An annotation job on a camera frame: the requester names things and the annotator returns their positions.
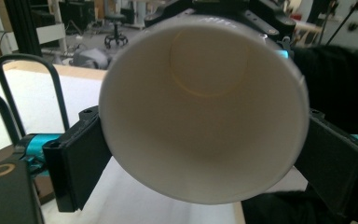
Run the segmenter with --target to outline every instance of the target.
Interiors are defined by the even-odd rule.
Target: office chair
[[[118,31],[118,25],[122,24],[127,19],[126,16],[124,16],[120,13],[111,12],[109,10],[109,0],[103,0],[103,7],[104,7],[105,20],[111,21],[115,27],[113,34],[107,35],[105,37],[104,44],[105,44],[106,48],[107,49],[111,48],[110,42],[113,40],[116,41],[117,45],[120,45],[120,42],[122,43],[122,45],[126,45],[129,42],[129,40],[127,39],[126,36],[124,36],[122,33],[120,33]]]

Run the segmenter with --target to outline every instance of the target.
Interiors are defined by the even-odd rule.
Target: desk
[[[98,104],[104,71],[55,65],[62,82],[70,125],[77,113]],[[62,125],[47,70],[37,63],[12,62],[5,66],[7,80],[27,133],[61,133]],[[0,125],[0,148],[10,144]],[[184,203],[145,187],[128,175],[114,158],[83,211],[59,213],[55,200],[42,205],[47,224],[242,224],[240,203],[200,205]]]

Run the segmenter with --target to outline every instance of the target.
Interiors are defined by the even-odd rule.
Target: white cup
[[[253,30],[163,21],[122,50],[100,94],[103,135],[135,179],[174,199],[232,203],[277,183],[309,124],[305,79]]]

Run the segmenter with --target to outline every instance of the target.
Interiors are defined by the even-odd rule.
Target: black sleeve
[[[358,133],[358,50],[294,48],[293,60],[306,78],[310,107],[347,133]]]

